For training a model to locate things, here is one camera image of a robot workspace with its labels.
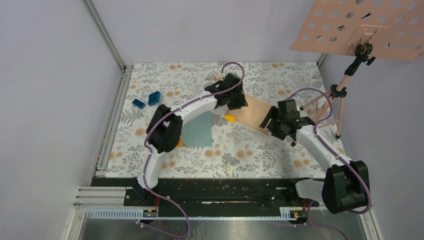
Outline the tan lined letter paper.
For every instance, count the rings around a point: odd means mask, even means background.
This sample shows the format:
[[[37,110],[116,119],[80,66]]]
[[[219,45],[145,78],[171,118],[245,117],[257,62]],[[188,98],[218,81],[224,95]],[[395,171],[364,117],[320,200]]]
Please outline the tan lined letter paper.
[[[271,133],[267,127],[261,128],[260,125],[264,121],[272,106],[248,94],[245,94],[244,96],[247,102],[247,106],[234,110],[227,109],[223,115],[230,115],[235,118],[236,123],[239,123],[268,137]]]

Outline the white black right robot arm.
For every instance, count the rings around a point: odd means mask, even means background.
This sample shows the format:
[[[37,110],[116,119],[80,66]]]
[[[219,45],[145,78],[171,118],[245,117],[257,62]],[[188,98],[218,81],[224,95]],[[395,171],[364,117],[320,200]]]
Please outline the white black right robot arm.
[[[287,191],[287,201],[293,206],[306,199],[323,203],[329,212],[367,213],[372,206],[369,171],[361,161],[353,161],[330,145],[318,133],[318,126],[308,116],[302,117],[296,101],[287,99],[271,106],[260,128],[268,129],[280,140],[286,137],[304,147],[325,171],[324,180],[299,178]]]

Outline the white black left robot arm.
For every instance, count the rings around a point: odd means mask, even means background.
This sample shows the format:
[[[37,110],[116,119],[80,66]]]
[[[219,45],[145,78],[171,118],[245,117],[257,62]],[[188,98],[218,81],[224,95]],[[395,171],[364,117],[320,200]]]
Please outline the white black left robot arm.
[[[234,73],[228,73],[222,80],[207,86],[199,96],[178,106],[159,105],[147,128],[144,145],[148,149],[148,156],[133,186],[136,199],[144,206],[154,202],[153,188],[158,184],[165,155],[177,147],[186,123],[222,106],[233,110],[247,105],[243,78]]]

